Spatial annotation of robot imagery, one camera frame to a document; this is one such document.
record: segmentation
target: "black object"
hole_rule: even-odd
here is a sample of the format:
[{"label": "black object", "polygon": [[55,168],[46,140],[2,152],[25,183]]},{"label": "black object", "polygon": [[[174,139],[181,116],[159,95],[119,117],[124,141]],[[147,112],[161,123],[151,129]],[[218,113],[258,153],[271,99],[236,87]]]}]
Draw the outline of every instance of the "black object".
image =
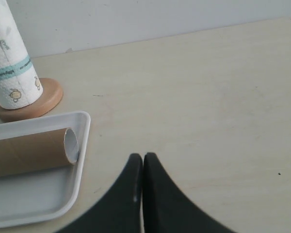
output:
[{"label": "black object", "polygon": [[233,233],[181,192],[154,153],[144,159],[143,213],[145,233]]},{"label": "black object", "polygon": [[140,233],[142,158],[131,154],[109,191],[58,233]]}]

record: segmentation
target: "paper towel holder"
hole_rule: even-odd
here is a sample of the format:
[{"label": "paper towel holder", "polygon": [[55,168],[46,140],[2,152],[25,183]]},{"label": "paper towel holder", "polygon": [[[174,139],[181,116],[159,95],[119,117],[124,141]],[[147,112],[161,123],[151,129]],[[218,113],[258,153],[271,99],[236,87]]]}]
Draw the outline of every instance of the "paper towel holder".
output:
[{"label": "paper towel holder", "polygon": [[63,98],[63,88],[54,79],[40,78],[43,93],[34,103],[18,109],[4,109],[0,106],[0,119],[4,122],[40,117],[52,110]]}]

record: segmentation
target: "beige table surface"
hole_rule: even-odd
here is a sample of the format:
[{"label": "beige table surface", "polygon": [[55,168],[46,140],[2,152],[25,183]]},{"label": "beige table surface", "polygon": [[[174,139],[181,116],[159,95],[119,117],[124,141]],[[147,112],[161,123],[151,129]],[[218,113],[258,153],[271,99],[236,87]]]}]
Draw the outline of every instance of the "beige table surface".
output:
[{"label": "beige table surface", "polygon": [[128,155],[156,152],[184,193],[239,233],[291,233],[291,19],[34,59],[65,96],[49,114],[92,117],[79,197],[94,204]]}]

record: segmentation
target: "white tray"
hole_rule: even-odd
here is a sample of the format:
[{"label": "white tray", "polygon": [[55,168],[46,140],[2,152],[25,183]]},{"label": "white tray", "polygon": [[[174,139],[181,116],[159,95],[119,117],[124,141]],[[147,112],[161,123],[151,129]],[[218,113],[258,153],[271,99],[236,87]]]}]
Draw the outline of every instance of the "white tray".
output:
[{"label": "white tray", "polygon": [[80,147],[74,166],[0,178],[0,228],[60,217],[75,202],[90,128],[86,112],[72,112],[0,124],[0,139],[71,127]]}]

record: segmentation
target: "white wall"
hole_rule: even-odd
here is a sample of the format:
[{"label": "white wall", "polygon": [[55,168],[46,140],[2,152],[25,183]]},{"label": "white wall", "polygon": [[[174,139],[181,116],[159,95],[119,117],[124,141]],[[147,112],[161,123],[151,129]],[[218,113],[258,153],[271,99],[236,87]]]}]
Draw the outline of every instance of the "white wall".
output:
[{"label": "white wall", "polygon": [[291,16],[291,0],[8,0],[32,57]]}]

